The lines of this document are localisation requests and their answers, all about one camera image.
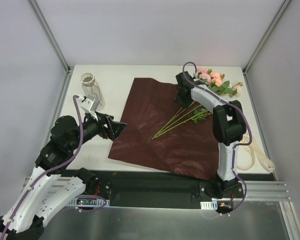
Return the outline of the right aluminium frame post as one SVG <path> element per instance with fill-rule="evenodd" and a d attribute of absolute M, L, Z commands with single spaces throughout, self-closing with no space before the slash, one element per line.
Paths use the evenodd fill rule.
<path fill-rule="evenodd" d="M 251 57 L 249 58 L 248 62 L 242 69 L 243 75 L 246 76 L 249 70 L 251 69 L 252 65 L 254 64 L 256 58 L 261 53 L 262 49 L 266 45 L 268 39 L 272 35 L 273 31 L 276 29 L 277 25 L 279 24 L 280 20 L 284 16 L 285 12 L 287 11 L 288 7 L 292 3 L 292 0 L 283 0 L 280 4 L 278 10 L 274 14 L 274 17 L 270 21 L 268 27 L 266 28 L 265 32 L 263 33 L 261 39 L 259 40 L 256 48 L 254 49 Z"/>

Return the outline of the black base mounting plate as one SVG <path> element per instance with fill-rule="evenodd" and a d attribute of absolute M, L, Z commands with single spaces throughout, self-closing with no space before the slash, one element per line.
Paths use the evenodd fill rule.
<path fill-rule="evenodd" d="M 200 209 L 210 181 L 167 172 L 94 170 L 98 195 L 111 207 Z"/>

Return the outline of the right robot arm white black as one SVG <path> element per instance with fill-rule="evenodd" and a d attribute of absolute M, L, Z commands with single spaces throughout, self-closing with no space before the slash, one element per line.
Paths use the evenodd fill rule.
<path fill-rule="evenodd" d="M 181 72 L 175 76 L 178 92 L 174 100 L 183 108 L 198 102 L 212 113 L 212 132 L 218 142 L 219 160 L 215 180 L 205 187 L 204 192 L 221 199 L 232 193 L 238 184 L 238 147 L 247 132 L 247 121 L 243 117 L 239 101 L 226 101 L 206 85 L 195 81 L 189 73 Z"/>

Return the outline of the beige ceramic vase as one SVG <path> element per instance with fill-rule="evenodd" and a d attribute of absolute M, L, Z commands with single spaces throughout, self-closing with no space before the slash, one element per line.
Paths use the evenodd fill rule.
<path fill-rule="evenodd" d="M 100 86 L 98 82 L 95 79 L 95 76 L 92 73 L 84 73 L 80 77 L 82 89 L 86 96 L 92 96 L 99 100 L 99 104 L 97 107 L 98 111 L 101 111 L 104 109 L 106 103 L 105 99 L 103 97 L 102 91 L 100 89 Z"/>

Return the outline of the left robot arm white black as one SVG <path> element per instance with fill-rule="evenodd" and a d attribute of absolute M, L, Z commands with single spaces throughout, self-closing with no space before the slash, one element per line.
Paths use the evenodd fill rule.
<path fill-rule="evenodd" d="M 127 127 L 126 123 L 113 120 L 113 116 L 99 113 L 93 118 L 89 113 L 83 124 L 78 125 L 69 115 L 58 118 L 51 129 L 50 140 L 42 148 L 26 187 L 17 202 L 0 216 L 0 233 L 6 240 L 37 240 L 45 227 L 72 199 L 95 193 L 96 176 L 82 167 L 76 170 L 64 187 L 48 199 L 49 189 L 62 176 L 79 149 L 95 136 L 116 140 Z"/>

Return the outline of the cream printed ribbon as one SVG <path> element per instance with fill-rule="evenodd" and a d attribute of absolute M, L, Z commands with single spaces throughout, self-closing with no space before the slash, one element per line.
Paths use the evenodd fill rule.
<path fill-rule="evenodd" d="M 239 171 L 247 172 L 256 166 L 262 167 L 267 173 L 273 173 L 276 168 L 253 137 L 250 145 L 240 145 L 238 147 L 236 168 Z"/>

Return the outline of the dark red wrapping paper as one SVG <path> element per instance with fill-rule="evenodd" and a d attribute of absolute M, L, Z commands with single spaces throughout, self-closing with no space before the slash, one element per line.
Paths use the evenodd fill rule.
<path fill-rule="evenodd" d="M 197 102 L 182 108 L 177 92 L 176 84 L 135 78 L 121 116 L 127 127 L 108 157 L 213 181 L 219 165 L 213 116 Z"/>

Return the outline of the pink flower bouquet green leaves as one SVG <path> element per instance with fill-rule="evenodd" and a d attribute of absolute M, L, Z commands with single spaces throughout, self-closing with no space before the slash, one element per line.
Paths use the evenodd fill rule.
<path fill-rule="evenodd" d="M 224 80 L 225 75 L 212 69 L 195 69 L 191 76 L 183 70 L 176 76 L 177 85 L 193 87 L 191 97 L 198 106 L 193 108 L 193 122 L 203 121 L 206 116 L 212 115 L 212 132 L 219 143 L 238 142 L 247 131 L 247 121 L 244 118 L 242 105 L 239 101 L 228 101 L 224 96 L 238 97 L 243 87 L 242 82 L 231 85 Z"/>

